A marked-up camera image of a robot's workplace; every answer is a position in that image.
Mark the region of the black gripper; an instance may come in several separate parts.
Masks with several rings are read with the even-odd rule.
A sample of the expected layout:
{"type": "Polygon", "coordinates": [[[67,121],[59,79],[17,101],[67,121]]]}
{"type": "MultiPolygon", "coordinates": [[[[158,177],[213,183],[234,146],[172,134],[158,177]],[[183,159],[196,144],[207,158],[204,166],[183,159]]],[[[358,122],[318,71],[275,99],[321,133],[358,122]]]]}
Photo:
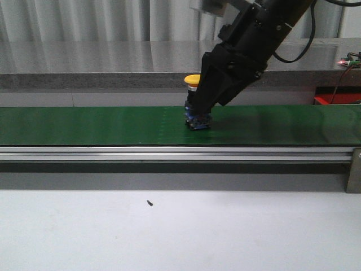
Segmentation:
{"type": "Polygon", "coordinates": [[[193,113],[207,113],[217,103],[225,106],[257,81],[292,29],[292,2],[231,5],[239,13],[231,24],[221,28],[221,42],[202,58],[200,83],[191,98],[193,113]]]}

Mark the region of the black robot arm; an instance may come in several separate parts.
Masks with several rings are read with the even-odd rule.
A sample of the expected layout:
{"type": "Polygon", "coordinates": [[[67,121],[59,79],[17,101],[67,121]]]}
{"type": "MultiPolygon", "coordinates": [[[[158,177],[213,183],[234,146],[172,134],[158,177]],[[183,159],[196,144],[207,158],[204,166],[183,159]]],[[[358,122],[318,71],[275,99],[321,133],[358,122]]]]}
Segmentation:
{"type": "Polygon", "coordinates": [[[311,1],[230,1],[239,13],[224,25],[221,42],[202,57],[192,106],[205,112],[225,105],[259,80],[267,62],[310,7],[311,1]]]}

